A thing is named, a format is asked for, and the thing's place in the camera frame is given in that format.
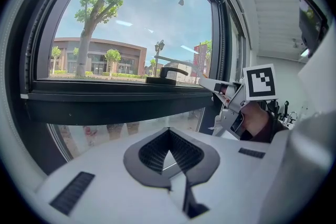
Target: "window handle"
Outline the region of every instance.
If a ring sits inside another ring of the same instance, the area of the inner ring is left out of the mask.
[[[168,71],[178,72],[178,73],[181,73],[183,75],[188,76],[188,72],[186,72],[182,69],[179,69],[179,68],[176,68],[176,67],[162,67],[161,70],[160,70],[160,78],[167,77]]]
[[[178,73],[188,76],[188,72],[182,69],[175,68],[175,67],[162,67],[160,71],[160,76],[158,78],[147,77],[146,83],[176,85],[176,80],[166,78],[168,71],[174,71],[174,72],[178,72]]]

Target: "black window frame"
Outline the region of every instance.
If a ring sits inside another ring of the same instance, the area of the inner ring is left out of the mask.
[[[42,79],[48,77],[55,33],[69,1],[25,0],[10,34],[12,46],[6,52],[7,73],[12,71],[12,63],[19,62],[18,72],[9,77],[6,83],[6,90],[10,92],[8,102],[11,113],[29,153],[46,174],[66,162],[55,145],[47,124],[125,123],[205,108],[199,131],[212,134],[208,128],[212,127],[222,103],[215,96],[213,101],[212,93],[203,88]],[[213,40],[209,77],[227,80],[231,56],[228,7],[225,0],[209,1]],[[106,118],[100,118],[97,111],[110,111],[111,105],[137,113],[119,111],[119,116],[107,122]]]

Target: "building roof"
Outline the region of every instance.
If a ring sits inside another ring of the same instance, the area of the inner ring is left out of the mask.
[[[80,38],[79,37],[56,37],[54,39],[54,42],[58,42],[58,41],[78,41],[79,42]],[[147,48],[145,48],[145,47],[140,47],[140,46],[137,46],[137,45],[132,45],[132,44],[123,43],[123,42],[114,41],[114,40],[91,38],[91,42],[119,45],[119,46],[129,47],[129,48],[133,48],[133,49],[146,50],[147,51]]]

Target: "ceiling light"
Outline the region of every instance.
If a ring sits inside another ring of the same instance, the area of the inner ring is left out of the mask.
[[[195,54],[199,54],[199,52],[197,52],[196,50],[193,50],[193,49],[188,48],[188,47],[186,47],[186,46],[183,46],[183,45],[182,45],[181,48],[186,49],[186,50],[188,50],[188,51],[191,51],[191,52],[193,52],[193,53],[195,53]]]
[[[302,57],[307,57],[309,54],[309,49],[305,49],[302,53],[301,53],[301,56]]]
[[[131,24],[131,23],[124,22],[124,21],[122,21],[122,20],[116,20],[115,22],[116,22],[118,25],[125,25],[125,26],[131,26],[131,25],[133,25],[133,24]]]

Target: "hand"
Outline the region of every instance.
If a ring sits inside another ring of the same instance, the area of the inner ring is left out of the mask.
[[[226,86],[222,86],[220,90],[225,94]],[[256,136],[265,127],[269,119],[268,113],[261,109],[259,104],[254,101],[250,101],[242,108],[241,112],[244,115],[242,127],[252,136]]]

